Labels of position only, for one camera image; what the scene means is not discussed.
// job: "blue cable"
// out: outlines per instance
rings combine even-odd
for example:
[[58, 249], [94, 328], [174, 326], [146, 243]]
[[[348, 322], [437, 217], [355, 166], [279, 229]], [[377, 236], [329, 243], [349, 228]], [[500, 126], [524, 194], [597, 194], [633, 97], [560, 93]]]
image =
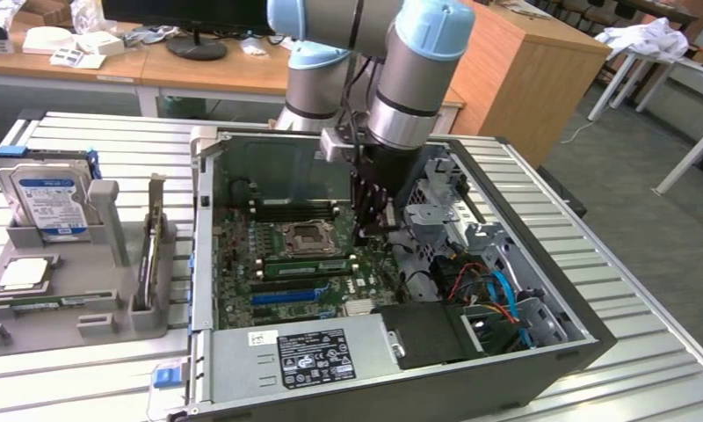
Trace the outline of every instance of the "blue cable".
[[[497, 278], [497, 280], [504, 285], [504, 292], [505, 296], [508, 297], [508, 308], [512, 311], [512, 315], [516, 319], [519, 318], [519, 308], [516, 307], [516, 296], [513, 295], [513, 288], [512, 283], [508, 281], [508, 279], [504, 276], [504, 273], [500, 271], [493, 271], [493, 275]], [[497, 302], [497, 294], [495, 293], [495, 287], [488, 284], [488, 289], [491, 290], [491, 297], [493, 297], [493, 300]], [[525, 328], [519, 329], [519, 334], [521, 335], [523, 342], [533, 349], [535, 344], [532, 342], [532, 338], [529, 337], [529, 331]]]

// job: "motherboard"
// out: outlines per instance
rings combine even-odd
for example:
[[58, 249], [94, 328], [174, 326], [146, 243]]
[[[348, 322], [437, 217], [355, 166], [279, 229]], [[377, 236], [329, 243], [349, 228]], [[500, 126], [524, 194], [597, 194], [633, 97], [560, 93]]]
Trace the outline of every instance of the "motherboard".
[[391, 245], [355, 247], [355, 213], [332, 201], [223, 207], [214, 227], [218, 329], [369, 314], [399, 303]]

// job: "aluminum profile table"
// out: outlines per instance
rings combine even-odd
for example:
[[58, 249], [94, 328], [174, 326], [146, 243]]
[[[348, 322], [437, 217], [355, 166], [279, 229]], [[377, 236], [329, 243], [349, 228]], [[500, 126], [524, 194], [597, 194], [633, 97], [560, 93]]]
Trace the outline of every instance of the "aluminum profile table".
[[[4, 144], [95, 147], [103, 175], [120, 181], [124, 221], [144, 216], [148, 176], [168, 176], [166, 209], [179, 229], [176, 279], [166, 337], [0, 357], [0, 421], [143, 422], [151, 372], [159, 362], [188, 353], [191, 128], [237, 125], [75, 113], [23, 117]], [[493, 138], [465, 146], [620, 339], [584, 372], [563, 378], [529, 406], [472, 421], [703, 421], [703, 350], [513, 148]], [[495, 218], [479, 193], [471, 194], [485, 217]], [[10, 218], [0, 193], [0, 250]], [[156, 391], [152, 418], [183, 406], [184, 397], [184, 388]]]

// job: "robotic arm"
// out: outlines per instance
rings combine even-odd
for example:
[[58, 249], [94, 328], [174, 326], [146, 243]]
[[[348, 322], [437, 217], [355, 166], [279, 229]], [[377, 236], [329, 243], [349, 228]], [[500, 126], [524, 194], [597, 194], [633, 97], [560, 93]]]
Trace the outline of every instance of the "robotic arm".
[[[356, 239], [364, 244], [367, 237], [399, 229], [395, 197], [435, 128], [475, 12], [459, 0], [269, 0], [269, 23], [277, 33], [336, 47], [331, 65], [347, 50], [385, 60], [367, 131], [360, 133], [352, 119], [347, 127], [328, 127], [321, 135], [328, 161], [355, 165]], [[299, 79], [291, 78], [288, 107], [303, 115], [301, 108], [319, 103], [319, 79]], [[323, 92], [340, 94], [339, 88]], [[320, 102], [332, 105], [333, 99]]]

